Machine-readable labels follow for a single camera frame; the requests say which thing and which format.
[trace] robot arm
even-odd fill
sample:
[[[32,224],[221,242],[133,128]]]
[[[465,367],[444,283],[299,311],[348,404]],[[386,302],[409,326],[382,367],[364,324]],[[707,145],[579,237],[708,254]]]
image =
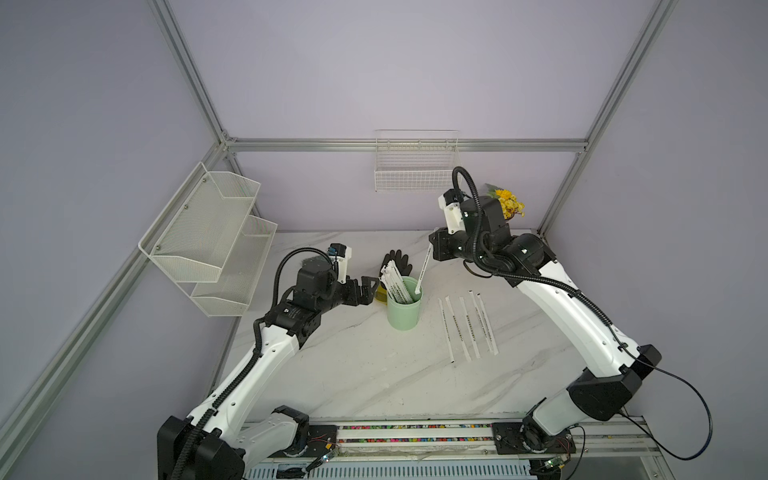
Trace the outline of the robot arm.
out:
[[[296,285],[254,322],[253,348],[232,373],[185,420],[171,416],[163,424],[157,433],[158,478],[240,480],[247,468],[275,452],[298,455],[306,448],[309,416],[287,406],[241,429],[272,376],[301,349],[325,312],[373,301],[379,280],[364,276],[362,286],[351,280],[346,275],[351,252],[334,243],[329,248],[331,263],[318,258],[303,266]],[[293,298],[288,300],[290,292]]]
[[[639,346],[610,321],[601,321],[576,298],[577,287],[540,238],[510,234],[498,200],[485,196],[465,200],[457,170],[468,184],[472,182],[457,167],[454,188],[439,198],[447,227],[429,236],[435,260],[477,260],[483,270],[503,276],[547,313],[587,364],[579,378],[542,400],[524,419],[519,443],[528,451],[543,452],[569,426],[586,418],[607,421],[618,413],[661,355],[651,345]],[[637,360],[628,350],[637,352]]]

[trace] white marble tabletop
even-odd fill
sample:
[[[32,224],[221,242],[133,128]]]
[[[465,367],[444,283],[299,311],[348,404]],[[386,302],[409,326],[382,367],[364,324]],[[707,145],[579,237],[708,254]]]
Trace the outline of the white marble tabletop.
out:
[[[410,255],[412,275],[418,276],[429,233],[278,233],[223,374],[252,348],[253,321],[269,309],[275,269],[291,250],[307,246],[325,250],[331,243],[343,243],[353,249],[348,274],[359,279],[376,276],[385,253],[401,249]],[[285,266],[281,292],[295,283],[301,258],[306,257],[297,255]],[[584,368],[575,348],[544,312],[502,279],[472,276],[458,259],[430,260],[423,290],[419,324],[405,332],[389,325],[386,306],[376,301],[325,313],[299,354],[270,383],[249,420],[264,419],[283,404],[313,419],[336,420],[519,414],[565,387]],[[460,310],[460,296],[471,300],[468,290],[480,293],[485,301],[499,354],[488,351],[469,301],[481,358],[475,358],[466,322],[457,317],[472,361],[467,362],[455,326],[449,324],[455,357],[450,363],[438,298],[450,295]]]

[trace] wall-mounted basket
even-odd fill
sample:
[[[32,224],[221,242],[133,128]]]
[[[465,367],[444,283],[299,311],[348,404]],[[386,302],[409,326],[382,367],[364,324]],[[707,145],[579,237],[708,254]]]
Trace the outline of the wall-mounted basket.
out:
[[[277,224],[250,215],[258,182],[202,164],[190,177],[196,174],[165,230],[152,238],[154,224],[139,248],[206,315],[239,316],[250,306]],[[187,283],[191,292],[181,285]]]
[[[377,192],[448,190],[458,162],[458,131],[376,131]]]

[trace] red wire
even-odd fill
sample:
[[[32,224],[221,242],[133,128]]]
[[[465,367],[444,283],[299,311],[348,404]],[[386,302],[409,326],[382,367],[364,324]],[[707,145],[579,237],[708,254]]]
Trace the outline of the red wire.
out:
[[[307,443],[309,443],[309,442],[325,442],[325,443],[329,443],[329,444],[331,444],[331,445],[338,445],[338,443],[335,443],[335,442],[331,442],[330,440],[325,440],[325,439],[323,438],[323,436],[324,436],[324,435],[321,435],[321,436],[319,436],[319,437],[315,437],[314,439],[310,439],[310,440],[308,440],[308,441],[307,441]]]
[[[570,460],[571,459],[571,448],[568,445],[563,444],[563,442],[560,439],[555,439],[555,440],[557,440],[558,443],[560,444],[560,446],[565,449],[565,453],[568,454],[568,460]]]

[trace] colorful cable strip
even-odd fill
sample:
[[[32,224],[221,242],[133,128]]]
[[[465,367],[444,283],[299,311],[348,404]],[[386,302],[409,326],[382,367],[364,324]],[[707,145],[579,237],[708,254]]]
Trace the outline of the colorful cable strip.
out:
[[[429,437],[420,439],[339,439],[339,443],[396,443],[396,442],[490,442],[492,437]]]
[[[490,429],[490,423],[461,425],[342,425],[339,430],[388,430],[388,429]]]

